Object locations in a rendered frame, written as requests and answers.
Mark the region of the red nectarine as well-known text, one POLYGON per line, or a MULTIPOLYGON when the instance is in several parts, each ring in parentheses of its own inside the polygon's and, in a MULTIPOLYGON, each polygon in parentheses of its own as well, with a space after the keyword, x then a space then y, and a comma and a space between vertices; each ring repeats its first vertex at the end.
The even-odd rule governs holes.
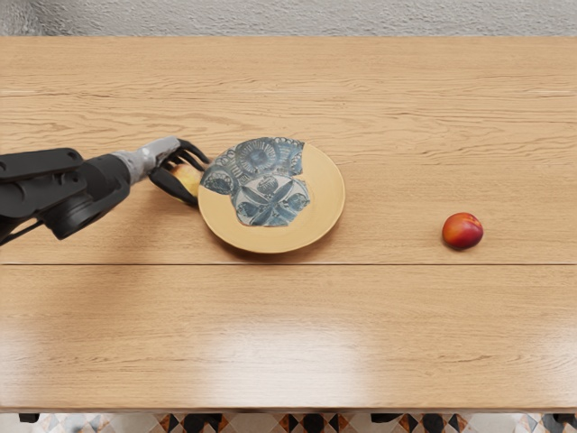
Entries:
POLYGON ((484 229, 481 221, 467 212, 449 216, 442 228, 444 242, 458 250, 474 247, 481 241, 483 235, 484 229))

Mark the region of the yellow-orange fruit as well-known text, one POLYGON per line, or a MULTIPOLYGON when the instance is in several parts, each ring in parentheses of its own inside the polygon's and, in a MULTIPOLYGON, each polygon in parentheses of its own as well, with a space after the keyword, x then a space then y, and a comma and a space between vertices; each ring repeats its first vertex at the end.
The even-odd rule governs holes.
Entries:
POLYGON ((190 193, 194 198, 197 197, 198 187, 203 174, 202 171, 183 163, 175 165, 170 172, 183 185, 188 193, 190 193))

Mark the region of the yellow plate with blue pattern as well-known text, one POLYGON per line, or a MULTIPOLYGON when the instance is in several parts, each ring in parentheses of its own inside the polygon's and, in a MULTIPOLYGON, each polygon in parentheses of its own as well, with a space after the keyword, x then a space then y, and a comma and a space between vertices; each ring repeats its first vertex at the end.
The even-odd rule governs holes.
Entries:
POLYGON ((225 243, 253 253, 287 253, 328 234, 345 203, 343 175, 315 146, 285 137, 251 139, 206 168, 201 216, 225 243))

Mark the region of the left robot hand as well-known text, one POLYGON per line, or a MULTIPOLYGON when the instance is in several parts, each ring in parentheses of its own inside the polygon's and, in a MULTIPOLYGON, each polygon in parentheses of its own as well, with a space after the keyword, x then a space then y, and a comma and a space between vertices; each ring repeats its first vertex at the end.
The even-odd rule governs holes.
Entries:
POLYGON ((197 205, 197 198, 169 171, 179 164, 188 164, 199 171, 205 170, 200 162, 208 164, 210 160, 193 143, 176 136, 167 136, 147 143, 136 151, 118 151, 112 152, 112 155, 126 166, 131 185, 147 177, 173 198, 192 207, 197 205))

